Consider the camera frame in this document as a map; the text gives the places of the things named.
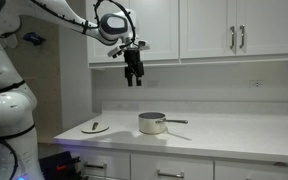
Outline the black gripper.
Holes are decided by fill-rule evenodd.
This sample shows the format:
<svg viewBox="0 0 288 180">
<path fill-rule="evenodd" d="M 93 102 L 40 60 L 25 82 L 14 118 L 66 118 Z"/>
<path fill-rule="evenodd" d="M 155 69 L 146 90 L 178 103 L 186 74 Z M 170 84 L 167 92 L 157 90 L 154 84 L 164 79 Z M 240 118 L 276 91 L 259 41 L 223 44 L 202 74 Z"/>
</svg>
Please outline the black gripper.
<svg viewBox="0 0 288 180">
<path fill-rule="evenodd" d="M 128 87 L 133 86 L 133 77 L 136 76 L 136 85 L 142 86 L 141 77 L 144 75 L 143 62 L 140 60 L 140 52 L 137 50 L 127 50 L 124 52 L 124 60 L 127 64 L 125 67 L 125 76 L 127 77 Z"/>
</svg>

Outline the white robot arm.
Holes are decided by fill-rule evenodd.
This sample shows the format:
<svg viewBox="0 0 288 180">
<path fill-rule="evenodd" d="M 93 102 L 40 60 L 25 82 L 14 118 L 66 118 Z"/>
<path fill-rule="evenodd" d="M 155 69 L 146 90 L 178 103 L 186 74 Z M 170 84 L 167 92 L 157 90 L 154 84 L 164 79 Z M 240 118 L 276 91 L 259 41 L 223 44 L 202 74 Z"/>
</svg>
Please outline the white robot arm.
<svg viewBox="0 0 288 180">
<path fill-rule="evenodd" d="M 97 39 L 123 55 L 126 72 L 140 77 L 140 52 L 150 45 L 138 38 L 136 13 L 120 7 L 117 13 L 96 16 L 94 23 L 77 15 L 66 0 L 0 0 L 0 180 L 44 180 L 32 112 L 37 99 L 19 75 L 7 53 L 4 39 L 21 27 L 23 15 L 61 25 Z"/>
</svg>

